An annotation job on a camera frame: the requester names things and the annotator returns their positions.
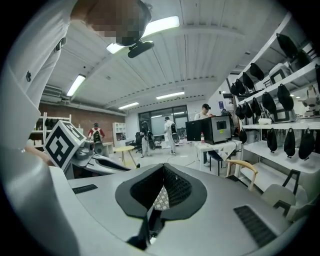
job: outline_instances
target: desk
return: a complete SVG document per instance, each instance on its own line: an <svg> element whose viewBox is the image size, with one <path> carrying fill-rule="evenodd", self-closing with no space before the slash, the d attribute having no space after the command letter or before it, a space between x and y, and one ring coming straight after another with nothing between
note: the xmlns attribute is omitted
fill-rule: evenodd
<svg viewBox="0 0 320 256"><path fill-rule="evenodd" d="M125 154L124 152L128 151L129 152L129 155L134 163L135 166L137 166L134 158L132 157L132 154L131 154L131 150L133 150L135 147L134 146L122 146L122 147L118 147L118 148L115 148L114 151L115 152L121 152L122 153L122 163L124 166L126 166L126 160L125 160Z"/></svg>
<svg viewBox="0 0 320 256"><path fill-rule="evenodd" d="M231 140L228 142L218 143L218 144L208 144L208 143L201 143L199 141L193 141L192 144L195 148L195 159L200 159L200 171L203 170L204 165L204 152L208 151L216 151L218 155L225 161L231 153L237 149L239 150L241 148L241 141L239 140ZM240 154L237 154L237 159L241 159ZM240 166L237 165L238 169L236 169L236 173L239 172Z"/></svg>
<svg viewBox="0 0 320 256"><path fill-rule="evenodd" d="M103 155L109 157L110 154L114 153L114 144L112 142L103 142Z"/></svg>

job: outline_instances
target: ceiling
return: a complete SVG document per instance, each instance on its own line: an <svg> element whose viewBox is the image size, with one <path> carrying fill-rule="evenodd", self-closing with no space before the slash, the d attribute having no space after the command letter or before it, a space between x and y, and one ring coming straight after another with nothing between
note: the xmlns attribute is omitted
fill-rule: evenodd
<svg viewBox="0 0 320 256"><path fill-rule="evenodd" d="M48 85L66 94L78 74L87 78L70 99L106 110L138 102L131 110L151 105L181 105L208 99L232 72L253 59L286 15L272 0L146 0L152 20L178 16L180 27L146 37L154 48L134 59L122 49L72 23L67 44ZM156 96L184 91L184 97Z"/></svg>

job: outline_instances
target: fluorescent light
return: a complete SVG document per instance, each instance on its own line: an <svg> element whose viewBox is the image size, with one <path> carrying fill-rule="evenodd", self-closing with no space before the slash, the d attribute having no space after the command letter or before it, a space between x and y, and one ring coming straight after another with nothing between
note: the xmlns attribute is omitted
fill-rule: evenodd
<svg viewBox="0 0 320 256"><path fill-rule="evenodd" d="M179 22L178 16L172 16L172 17L158 19L153 22L150 22L146 26L145 32L144 32L142 38L149 36L153 33L157 33L159 31L177 28L179 26L180 26L180 22Z"/></svg>
<svg viewBox="0 0 320 256"><path fill-rule="evenodd" d="M116 52L120 51L125 46L118 45L116 43L109 44L106 48L110 53L115 54Z"/></svg>
<svg viewBox="0 0 320 256"><path fill-rule="evenodd" d="M169 97L174 97L174 96L184 95L184 94L185 94L185 92L181 91L181 92L176 92L176 93L172 93L172 94L168 94L168 95L159 96L159 97L156 97L156 99L157 100L161 100L161 99L164 99L164 98L169 98Z"/></svg>
<svg viewBox="0 0 320 256"><path fill-rule="evenodd" d="M68 97L71 97L74 95L76 90L79 88L79 86L83 83L83 81L86 79L86 77L83 74L79 74L77 78L74 80L73 84L71 85L68 93L66 94Z"/></svg>
<svg viewBox="0 0 320 256"><path fill-rule="evenodd" d="M145 32L144 32L142 38L149 36L151 34L163 31L163 30L177 28L179 26L180 26L180 21L179 21L178 16L172 16L172 17L158 19L153 22L150 22L146 26ZM112 43L112 44L108 45L108 47L106 49L110 53L115 54L116 52L120 51L124 47L125 46L121 46L121 45Z"/></svg>
<svg viewBox="0 0 320 256"><path fill-rule="evenodd" d="M133 107L135 105L139 105L138 102L135 102L135 103L131 103L131 104L128 104L128 105L125 105L125 106L121 106L119 107L120 110L123 110L123 109L126 109L126 108L130 108L130 107Z"/></svg>

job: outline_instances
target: black mesh fabric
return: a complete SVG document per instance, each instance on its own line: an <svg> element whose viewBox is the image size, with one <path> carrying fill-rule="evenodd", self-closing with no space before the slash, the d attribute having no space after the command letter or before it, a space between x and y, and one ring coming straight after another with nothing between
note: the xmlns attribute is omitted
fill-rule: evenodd
<svg viewBox="0 0 320 256"><path fill-rule="evenodd" d="M186 200L192 191L189 181L167 168L164 168L164 187L168 193L170 208Z"/></svg>
<svg viewBox="0 0 320 256"><path fill-rule="evenodd" d="M130 189L130 194L135 200L149 210L162 187L163 172L162 170L159 170L134 184Z"/></svg>

